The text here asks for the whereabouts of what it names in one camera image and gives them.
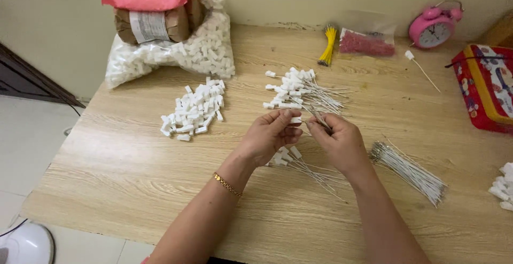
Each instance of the yellow wire bundle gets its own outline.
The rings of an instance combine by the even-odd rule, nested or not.
[[[321,57],[319,57],[319,60],[317,61],[317,64],[321,66],[329,66],[331,63],[331,54],[333,53],[333,45],[335,44],[335,37],[337,36],[337,29],[332,24],[327,24],[324,28],[324,34],[328,38],[328,46],[324,50],[324,53]]]

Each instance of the hand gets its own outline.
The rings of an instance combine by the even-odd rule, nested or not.
[[[331,136],[317,123],[315,117],[311,117],[306,125],[328,155],[331,164],[346,177],[369,167],[372,169],[358,127],[335,114],[324,114],[323,118],[333,130]]]
[[[253,169],[267,164],[279,148],[298,142],[303,130],[291,126],[301,123],[290,121],[300,116],[299,110],[274,110],[257,118],[232,154],[249,160]]]

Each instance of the forearm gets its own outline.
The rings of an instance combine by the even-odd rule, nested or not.
[[[242,192],[253,169],[230,155],[217,173]],[[169,226],[148,264],[205,263],[231,221],[239,197],[213,177]]]
[[[430,263],[395,208],[372,164],[349,177],[371,263]]]

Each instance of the floor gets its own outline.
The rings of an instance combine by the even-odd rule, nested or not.
[[[78,118],[67,105],[0,96],[0,234],[23,221],[17,215],[25,197],[66,139],[64,130]],[[55,264],[139,264],[154,248],[42,224],[55,239]]]

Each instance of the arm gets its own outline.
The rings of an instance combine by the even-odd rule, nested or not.
[[[376,175],[358,127],[333,114],[324,115],[324,120],[333,129],[331,136],[315,118],[307,126],[355,191],[368,260],[430,263]]]
[[[217,170],[242,193],[253,171],[303,132],[287,127],[299,111],[274,110],[259,117]],[[239,197],[212,177],[171,223],[147,264],[206,263],[231,221]]]

